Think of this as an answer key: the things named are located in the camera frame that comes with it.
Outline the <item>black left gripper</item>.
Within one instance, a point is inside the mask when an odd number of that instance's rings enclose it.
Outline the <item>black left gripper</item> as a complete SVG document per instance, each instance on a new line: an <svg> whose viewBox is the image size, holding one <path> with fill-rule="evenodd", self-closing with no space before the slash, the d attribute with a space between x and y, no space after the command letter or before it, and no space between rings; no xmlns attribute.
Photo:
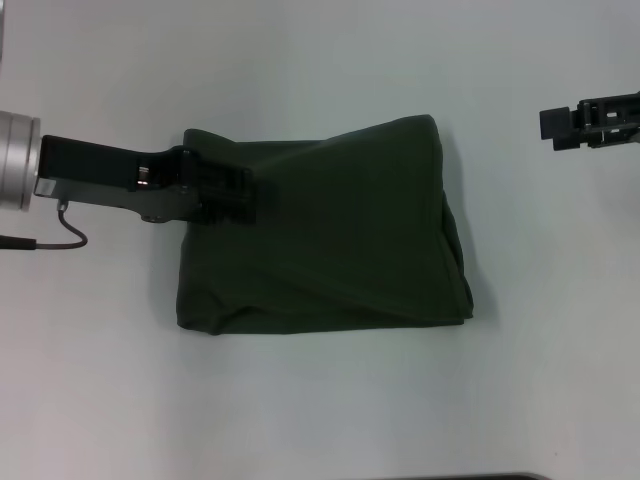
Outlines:
<svg viewBox="0 0 640 480"><path fill-rule="evenodd" d="M46 135L35 194L131 211L150 223L247 225L256 220L255 195L241 191L251 186L250 170L182 146L138 152Z"/></svg>

